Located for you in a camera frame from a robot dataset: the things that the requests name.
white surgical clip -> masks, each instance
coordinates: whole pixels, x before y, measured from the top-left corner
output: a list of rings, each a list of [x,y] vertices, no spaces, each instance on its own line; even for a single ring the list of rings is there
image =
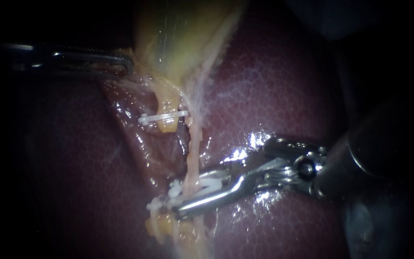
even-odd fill
[[[176,111],[176,112],[169,112],[169,113],[153,115],[153,116],[148,116],[148,114],[144,113],[141,115],[140,118],[138,118],[138,122],[141,123],[143,126],[145,126],[145,125],[148,125],[152,121],[185,117],[185,116],[188,116],[188,111]]]

wet tissue surface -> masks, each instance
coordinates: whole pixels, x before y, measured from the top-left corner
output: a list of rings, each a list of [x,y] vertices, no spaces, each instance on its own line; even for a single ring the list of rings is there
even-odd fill
[[[329,144],[342,130],[325,53],[288,13],[252,7],[204,92],[201,167],[239,159],[267,134]],[[167,134],[138,127],[140,104],[156,109],[151,92],[125,80],[56,82],[37,96],[25,152],[62,257],[170,258],[145,230],[146,204],[183,178],[189,135],[183,123]],[[49,227],[54,218],[61,227]],[[294,193],[220,208],[213,230],[217,259],[347,253],[339,209]]]

